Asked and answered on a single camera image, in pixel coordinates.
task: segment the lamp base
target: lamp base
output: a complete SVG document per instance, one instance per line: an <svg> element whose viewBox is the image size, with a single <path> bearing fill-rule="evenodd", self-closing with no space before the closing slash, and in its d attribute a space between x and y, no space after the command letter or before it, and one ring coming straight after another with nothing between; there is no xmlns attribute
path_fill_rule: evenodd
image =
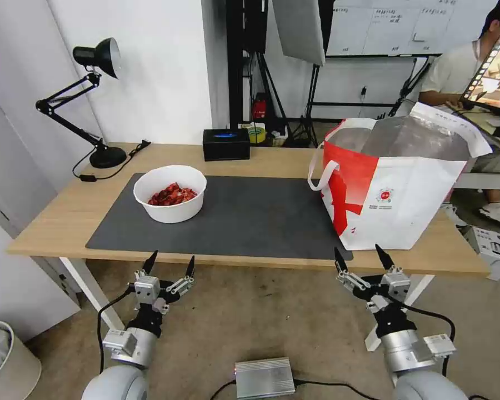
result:
<svg viewBox="0 0 500 400"><path fill-rule="evenodd" d="M89 161L94 168L112 168L122 164L127 157L120 147L97 147Z"/></svg>

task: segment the wooden table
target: wooden table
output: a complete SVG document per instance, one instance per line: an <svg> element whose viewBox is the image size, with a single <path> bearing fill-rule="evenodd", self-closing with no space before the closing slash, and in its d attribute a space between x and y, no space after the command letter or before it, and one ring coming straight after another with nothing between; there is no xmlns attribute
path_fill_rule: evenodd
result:
<svg viewBox="0 0 500 400"><path fill-rule="evenodd" d="M131 143L117 143L127 152ZM152 144L140 152L115 177L106 181L71 182L46 209L15 239L8 248L11 254L59 257L78 282L96 310L108 300L93 278L83 259L110 259L144 261L150 254L131 251L110 251L85 247L113 202L137 172L146 172L170 164L187 164L206 175L306 178L314 149L252 148L250 160L205 162L202 146ZM113 170L94 170L84 173L107 176ZM417 284L411 290L413 302L433 278L434 274L466 274L487 276L487 267L465 242L461 234L443 213L436 215L418 243L410 251L391 251L394 261L408 274L418 274ZM187 263L191 254L160 253L158 262ZM249 266L265 268L334 270L330 259L290 259L265 257L217 256L197 254L198 264ZM356 251L348 262L356 273L378 274L382 266L375 251ZM112 328L122 328L122 322L112 309L104 315Z"/></svg>

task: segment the monitor screen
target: monitor screen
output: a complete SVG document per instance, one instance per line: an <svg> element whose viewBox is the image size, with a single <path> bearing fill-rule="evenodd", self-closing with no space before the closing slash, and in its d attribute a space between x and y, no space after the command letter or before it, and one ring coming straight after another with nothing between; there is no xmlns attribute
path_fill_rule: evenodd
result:
<svg viewBox="0 0 500 400"><path fill-rule="evenodd" d="M464 92L463 100L500 110L500 38Z"/></svg>

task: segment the robotic arm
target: robotic arm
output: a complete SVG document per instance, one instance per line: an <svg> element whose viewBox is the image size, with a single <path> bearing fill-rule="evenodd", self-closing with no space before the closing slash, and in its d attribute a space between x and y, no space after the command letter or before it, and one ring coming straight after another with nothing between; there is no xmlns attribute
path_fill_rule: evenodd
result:
<svg viewBox="0 0 500 400"><path fill-rule="evenodd" d="M119 365L103 370L92 379L82 400L146 400L148 385L142 370L152 362L163 316L170 310L170 304L194 285L194 256L185 276L176 282L160 281L150 275L156 256L157 251L145 261L142 270L135 272L135 282L128 284L127 293L135 293L137 299L136 317L123 331L110 329L102 342Z"/></svg>
<svg viewBox="0 0 500 400"><path fill-rule="evenodd" d="M337 280L355 297L364 300L377 322L376 335L385 348L385 359L396 385L396 400L467 400L465 394L446 377L430 371L438 359L456 351L448 335L419 339L416 325L402 310L410 278L391 257L376 245L384 275L361 278L349 272L335 248Z"/></svg>

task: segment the bag handle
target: bag handle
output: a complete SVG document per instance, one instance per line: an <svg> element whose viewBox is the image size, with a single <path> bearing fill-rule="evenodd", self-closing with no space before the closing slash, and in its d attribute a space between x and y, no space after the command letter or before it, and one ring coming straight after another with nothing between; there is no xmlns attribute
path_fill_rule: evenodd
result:
<svg viewBox="0 0 500 400"><path fill-rule="evenodd" d="M334 134L335 134L335 132L330 133L328 138L331 138ZM315 170L315 165L317 164L317 153L318 153L318 150L323 145L324 145L324 142L322 142L321 144L318 145L318 147L315 149L315 152L313 153L313 158L311 159L311 163L309 163L309 172L307 175L307 183L309 184L309 187L311 188L311 190L314 192L318 192L318 191L321 191L322 189L324 189L326 187L326 185L328 184L329 179L332 177L333 171L335 171L335 169L339 170L339 163L334 161L334 160L330 160L328 162L328 165L326 165L324 172L322 173L322 176L321 176L320 180L318 181L318 184L316 186L313 184L311 177L313 176L313 172Z"/></svg>

